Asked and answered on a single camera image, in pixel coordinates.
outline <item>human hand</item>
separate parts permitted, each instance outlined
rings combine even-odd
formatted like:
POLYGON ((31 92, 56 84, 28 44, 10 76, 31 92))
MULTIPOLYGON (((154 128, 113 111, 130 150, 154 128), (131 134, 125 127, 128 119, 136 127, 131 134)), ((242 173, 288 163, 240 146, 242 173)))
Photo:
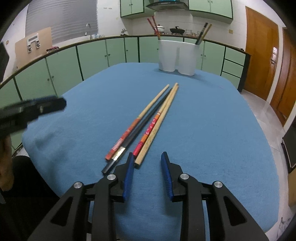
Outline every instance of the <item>human hand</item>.
POLYGON ((12 172, 11 138, 0 140, 0 188, 7 191, 12 188, 14 176, 12 172))

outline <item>tile floor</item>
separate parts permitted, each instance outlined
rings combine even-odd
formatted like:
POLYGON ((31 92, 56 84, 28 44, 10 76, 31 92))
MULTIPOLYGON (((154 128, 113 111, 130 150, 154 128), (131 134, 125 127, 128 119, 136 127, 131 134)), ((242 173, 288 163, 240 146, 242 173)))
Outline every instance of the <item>tile floor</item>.
POLYGON ((281 139, 285 131, 268 102, 246 90, 242 91, 242 96, 249 104, 266 136, 279 176, 279 218, 277 223, 266 233, 270 241, 276 241, 288 226, 296 211, 296 207, 290 208, 288 206, 288 169, 281 147, 281 139))

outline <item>triangular cutout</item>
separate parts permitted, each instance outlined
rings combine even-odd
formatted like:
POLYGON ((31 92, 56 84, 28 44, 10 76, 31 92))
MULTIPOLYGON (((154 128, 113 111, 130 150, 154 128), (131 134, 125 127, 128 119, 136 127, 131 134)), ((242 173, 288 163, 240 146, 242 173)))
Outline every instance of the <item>triangular cutout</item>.
POLYGON ((54 223, 63 227, 66 226, 72 201, 73 201, 73 197, 69 197, 66 200, 66 202, 61 206, 61 208, 57 211, 55 216, 52 218, 51 223, 54 223))
POLYGON ((228 197, 224 196, 224 202, 228 212, 231 226, 236 226, 247 221, 246 218, 241 214, 238 208, 232 203, 232 201, 228 197))

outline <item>silver screw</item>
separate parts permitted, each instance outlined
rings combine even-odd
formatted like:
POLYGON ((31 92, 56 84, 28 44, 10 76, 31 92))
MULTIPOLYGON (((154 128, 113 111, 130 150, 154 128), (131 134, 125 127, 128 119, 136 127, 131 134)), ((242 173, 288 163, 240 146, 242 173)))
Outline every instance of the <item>silver screw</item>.
POLYGON ((217 188, 221 188, 221 187, 223 186, 223 183, 217 181, 217 182, 214 182, 214 185, 215 185, 215 187, 217 187, 217 188))
POLYGON ((107 179, 108 180, 114 180, 116 178, 116 176, 114 175, 114 174, 109 174, 108 176, 107 176, 107 179))
POLYGON ((74 183, 74 188, 81 188, 82 187, 82 183, 81 182, 76 182, 74 183))
POLYGON ((189 178, 189 175, 186 174, 186 173, 183 173, 183 174, 180 175, 180 177, 181 177, 181 179, 183 179, 183 180, 187 180, 187 179, 189 178))

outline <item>window blind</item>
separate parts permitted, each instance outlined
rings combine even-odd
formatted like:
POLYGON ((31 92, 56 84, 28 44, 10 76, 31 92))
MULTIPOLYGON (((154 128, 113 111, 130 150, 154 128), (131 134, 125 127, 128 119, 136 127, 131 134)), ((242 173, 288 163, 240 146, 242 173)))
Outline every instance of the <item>window blind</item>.
POLYGON ((96 34, 97 0, 32 0, 26 19, 26 36, 51 27, 52 43, 96 34))

